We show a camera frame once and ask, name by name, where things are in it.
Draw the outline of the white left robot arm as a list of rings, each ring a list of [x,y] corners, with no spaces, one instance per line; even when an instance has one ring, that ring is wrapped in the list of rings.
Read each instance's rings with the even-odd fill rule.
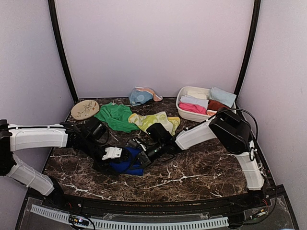
[[[54,125],[20,126],[0,121],[0,174],[30,187],[48,198],[57,209],[68,199],[60,184],[23,162],[15,152],[40,148],[73,148],[87,154],[101,168],[108,160],[119,158],[122,150],[99,142],[106,127],[92,117],[86,124],[62,122]]]

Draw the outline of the royal blue towel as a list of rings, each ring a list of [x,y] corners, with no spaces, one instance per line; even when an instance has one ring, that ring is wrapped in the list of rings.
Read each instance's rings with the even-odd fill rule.
[[[141,149],[133,147],[123,147],[120,158],[115,158],[109,165],[118,174],[129,174],[143,176],[144,169],[140,168],[141,164],[136,159]]]

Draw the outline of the light blue towel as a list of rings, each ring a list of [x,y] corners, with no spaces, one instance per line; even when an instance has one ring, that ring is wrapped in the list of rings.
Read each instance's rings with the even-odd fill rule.
[[[227,107],[232,107],[236,100],[236,95],[227,91],[224,91],[222,89],[219,89],[217,87],[213,87],[210,89],[209,92],[209,98],[211,100],[218,101]]]

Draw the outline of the cream yellow cloth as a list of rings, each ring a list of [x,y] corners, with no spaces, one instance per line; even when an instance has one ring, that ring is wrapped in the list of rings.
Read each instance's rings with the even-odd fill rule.
[[[159,112],[153,115],[139,115],[133,113],[128,118],[129,123],[135,124],[140,130],[148,134],[147,129],[155,124],[160,123],[172,136],[175,135],[181,120],[178,116],[167,116],[166,112]]]

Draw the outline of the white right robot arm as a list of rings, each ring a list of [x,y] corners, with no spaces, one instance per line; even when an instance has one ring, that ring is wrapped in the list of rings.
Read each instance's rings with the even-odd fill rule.
[[[237,115],[234,109],[220,109],[207,120],[175,136],[168,134],[159,123],[151,125],[147,132],[156,143],[137,155],[136,159],[142,168],[146,168],[163,154],[177,154],[217,138],[237,158],[244,173],[248,188],[245,204],[249,208],[255,208],[263,201],[265,175],[261,161],[257,159],[256,140],[250,123]]]

